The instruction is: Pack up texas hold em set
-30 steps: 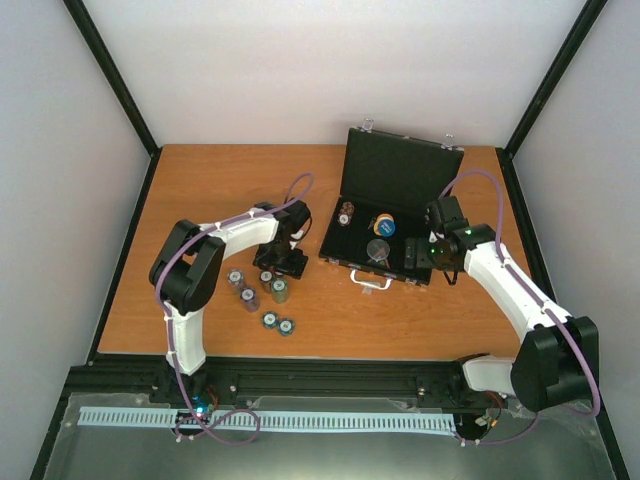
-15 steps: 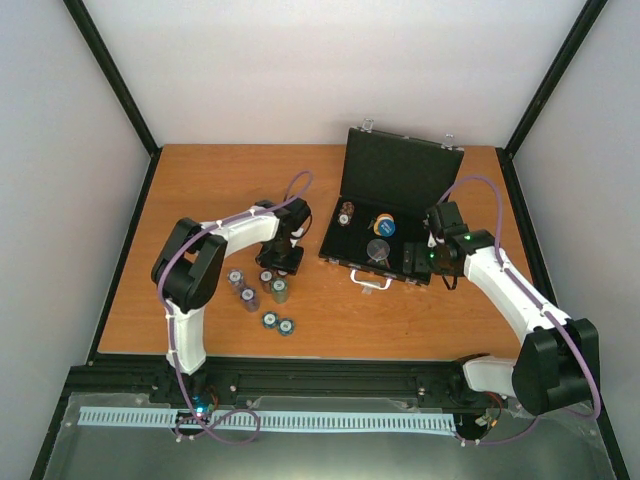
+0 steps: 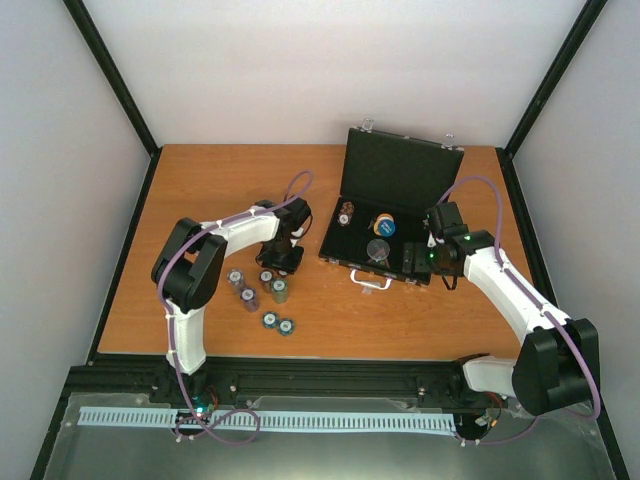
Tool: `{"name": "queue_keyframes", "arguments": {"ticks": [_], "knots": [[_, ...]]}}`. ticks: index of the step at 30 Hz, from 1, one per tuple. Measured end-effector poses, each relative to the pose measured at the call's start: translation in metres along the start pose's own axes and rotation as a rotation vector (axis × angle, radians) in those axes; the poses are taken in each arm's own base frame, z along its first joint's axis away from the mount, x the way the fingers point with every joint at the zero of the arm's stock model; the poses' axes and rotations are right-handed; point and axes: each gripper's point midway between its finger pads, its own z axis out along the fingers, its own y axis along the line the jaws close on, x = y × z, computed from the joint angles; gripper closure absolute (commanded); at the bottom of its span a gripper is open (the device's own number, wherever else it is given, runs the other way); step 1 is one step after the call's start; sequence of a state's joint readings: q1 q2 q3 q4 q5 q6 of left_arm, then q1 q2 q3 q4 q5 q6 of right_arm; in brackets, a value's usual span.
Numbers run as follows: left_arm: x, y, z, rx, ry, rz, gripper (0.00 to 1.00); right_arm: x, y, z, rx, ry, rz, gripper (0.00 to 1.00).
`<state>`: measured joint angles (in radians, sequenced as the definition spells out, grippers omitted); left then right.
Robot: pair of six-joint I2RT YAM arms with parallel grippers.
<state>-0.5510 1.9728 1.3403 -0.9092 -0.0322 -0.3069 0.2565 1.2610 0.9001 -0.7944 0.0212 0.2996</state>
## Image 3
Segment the clear round dealer button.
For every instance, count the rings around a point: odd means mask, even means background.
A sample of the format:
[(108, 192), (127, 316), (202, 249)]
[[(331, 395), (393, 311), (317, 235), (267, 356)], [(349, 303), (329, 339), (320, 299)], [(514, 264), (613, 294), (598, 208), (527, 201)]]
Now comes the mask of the clear round dealer button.
[(366, 253), (370, 259), (382, 255), (385, 255), (388, 258), (390, 254), (390, 246), (384, 239), (375, 238), (367, 244)]

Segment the blue round blind button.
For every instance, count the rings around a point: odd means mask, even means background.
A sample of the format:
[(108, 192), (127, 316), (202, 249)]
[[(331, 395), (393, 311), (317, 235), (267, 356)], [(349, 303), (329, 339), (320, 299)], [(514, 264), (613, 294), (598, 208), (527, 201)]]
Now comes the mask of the blue round blind button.
[(391, 237), (396, 231), (394, 222), (384, 221), (378, 227), (376, 227), (376, 233), (381, 237)]

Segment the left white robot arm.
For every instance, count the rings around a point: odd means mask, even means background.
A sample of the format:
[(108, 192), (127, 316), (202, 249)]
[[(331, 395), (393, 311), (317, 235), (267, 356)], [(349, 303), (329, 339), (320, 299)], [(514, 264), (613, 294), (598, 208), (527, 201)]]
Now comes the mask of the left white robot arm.
[(263, 200), (248, 210), (213, 222), (179, 220), (151, 272), (167, 319), (169, 364), (179, 371), (172, 388), (186, 402), (201, 400), (208, 378), (204, 364), (205, 307), (217, 290), (224, 260), (259, 244), (260, 265), (293, 274), (304, 248), (298, 244), (312, 216), (308, 203), (293, 196), (281, 204)]

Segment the triangular all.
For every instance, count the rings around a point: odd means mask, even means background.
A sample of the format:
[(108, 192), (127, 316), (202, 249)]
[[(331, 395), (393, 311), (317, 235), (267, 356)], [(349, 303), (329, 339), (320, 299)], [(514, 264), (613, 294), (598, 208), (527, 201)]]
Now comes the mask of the triangular all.
[(382, 266), (384, 268), (389, 267), (389, 261), (385, 255), (373, 257), (370, 259), (370, 262), (375, 265)]

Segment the brown tall chip stack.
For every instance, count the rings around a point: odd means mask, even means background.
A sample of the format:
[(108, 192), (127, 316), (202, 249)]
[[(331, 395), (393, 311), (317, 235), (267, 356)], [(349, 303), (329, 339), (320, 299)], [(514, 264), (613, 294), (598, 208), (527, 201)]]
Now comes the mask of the brown tall chip stack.
[(271, 283), (273, 279), (274, 274), (271, 270), (263, 269), (259, 274), (260, 285), (267, 294), (270, 294), (272, 292)]

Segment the brown short stack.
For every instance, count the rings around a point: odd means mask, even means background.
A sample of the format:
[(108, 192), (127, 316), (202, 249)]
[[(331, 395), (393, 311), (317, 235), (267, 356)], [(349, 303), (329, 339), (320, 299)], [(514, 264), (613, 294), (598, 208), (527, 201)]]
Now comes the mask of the brown short stack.
[(339, 214), (337, 217), (340, 226), (347, 226), (351, 223), (355, 212), (355, 207), (352, 202), (346, 201), (341, 205)]

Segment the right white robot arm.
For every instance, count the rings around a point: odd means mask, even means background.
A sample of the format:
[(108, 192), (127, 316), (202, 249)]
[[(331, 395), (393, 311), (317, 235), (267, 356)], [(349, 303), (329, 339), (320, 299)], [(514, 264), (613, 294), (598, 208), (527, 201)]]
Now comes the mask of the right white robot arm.
[(533, 416), (589, 402), (591, 418), (598, 418), (602, 400), (595, 326), (572, 319), (546, 299), (494, 236), (468, 228), (456, 203), (429, 209), (425, 224), (428, 238), (415, 244), (413, 266), (441, 278), (449, 291), (466, 279), (502, 315), (520, 344), (514, 359), (489, 354), (463, 359), (466, 387), (514, 398)]

